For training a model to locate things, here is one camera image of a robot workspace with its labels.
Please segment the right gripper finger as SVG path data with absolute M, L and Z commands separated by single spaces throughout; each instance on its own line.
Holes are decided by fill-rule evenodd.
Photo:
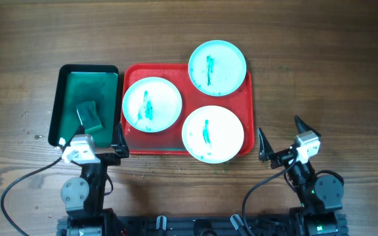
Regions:
M 297 127 L 299 134 L 306 133 L 308 131 L 312 131 L 318 137 L 322 136 L 317 130 L 315 130 L 314 128 L 312 128 L 308 124 L 306 124 L 298 115 L 294 116 L 294 121 L 295 121 L 295 125 Z
M 260 161 L 269 161 L 270 157 L 274 154 L 268 139 L 266 138 L 263 130 L 258 128 L 258 137 L 259 137 L 259 160 Z

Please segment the green yellow sponge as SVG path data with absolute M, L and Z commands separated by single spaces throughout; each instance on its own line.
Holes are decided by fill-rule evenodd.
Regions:
M 87 134 L 103 128 L 94 101 L 86 101 L 76 105 L 76 111 L 79 121 Z

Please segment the white plate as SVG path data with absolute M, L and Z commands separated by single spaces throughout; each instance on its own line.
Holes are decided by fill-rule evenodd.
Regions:
M 203 106 L 187 116 L 181 136 L 191 156 L 204 163 L 219 164 L 239 153 L 244 129 L 242 122 L 229 109 Z
M 161 132 L 179 118 L 182 96 L 172 82 L 161 77 L 146 77 L 127 89 L 122 111 L 133 128 L 142 132 Z
M 247 75 L 247 63 L 241 50 L 223 40 L 198 46 L 188 62 L 192 84 L 209 96 L 226 96 L 235 92 Z

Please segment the white plate front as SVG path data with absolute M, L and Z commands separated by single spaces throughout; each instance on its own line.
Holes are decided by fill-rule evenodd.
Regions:
M 203 106 L 187 116 L 181 136 L 191 156 L 204 163 L 219 164 L 239 153 L 244 129 L 242 122 L 229 109 Z

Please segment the white plate top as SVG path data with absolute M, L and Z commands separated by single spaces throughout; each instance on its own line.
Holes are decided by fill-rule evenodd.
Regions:
M 247 75 L 247 63 L 241 50 L 223 40 L 198 46 L 188 62 L 192 84 L 209 96 L 226 96 L 235 92 Z

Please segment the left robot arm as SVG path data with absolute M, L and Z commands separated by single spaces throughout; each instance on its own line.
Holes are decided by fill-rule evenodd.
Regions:
M 57 235 L 127 235 L 126 227 L 110 208 L 103 208 L 109 166 L 119 166 L 129 157 L 122 125 L 114 128 L 112 151 L 96 151 L 93 137 L 78 126 L 62 147 L 62 159 L 81 167 L 78 177 L 70 178 L 61 188 L 61 198 L 68 217 L 60 220 Z

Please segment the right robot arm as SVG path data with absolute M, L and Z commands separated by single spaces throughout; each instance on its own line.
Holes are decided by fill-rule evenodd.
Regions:
M 259 160 L 268 161 L 272 169 L 281 168 L 279 175 L 301 205 L 290 208 L 287 214 L 260 216 L 257 234 L 347 235 L 346 219 L 337 215 L 343 208 L 343 177 L 331 170 L 314 170 L 310 160 L 320 150 L 322 135 L 298 116 L 294 116 L 294 122 L 298 130 L 294 143 L 278 152 L 272 149 L 262 129 L 258 129 Z

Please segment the black tray with green water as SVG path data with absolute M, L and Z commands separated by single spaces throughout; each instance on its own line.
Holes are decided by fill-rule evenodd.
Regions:
M 98 148 L 108 148 L 119 123 L 123 80 L 113 65 L 66 64 L 60 68 L 48 142 L 60 147 L 70 141 L 81 121 L 77 106 L 94 102 L 99 127 L 85 127 Z

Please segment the red plastic tray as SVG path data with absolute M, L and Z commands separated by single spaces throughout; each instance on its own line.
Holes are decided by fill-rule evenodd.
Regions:
M 255 145 L 252 76 L 248 71 L 244 82 L 227 96 L 208 96 L 191 82 L 186 64 L 134 64 L 124 75 L 123 92 L 146 77 L 161 77 L 174 84 L 182 96 L 182 111 L 177 121 L 164 131 L 147 133 L 133 128 L 121 115 L 125 141 L 132 155 L 187 155 L 181 132 L 184 120 L 195 109 L 203 106 L 221 106 L 233 112 L 244 130 L 239 155 L 249 153 Z

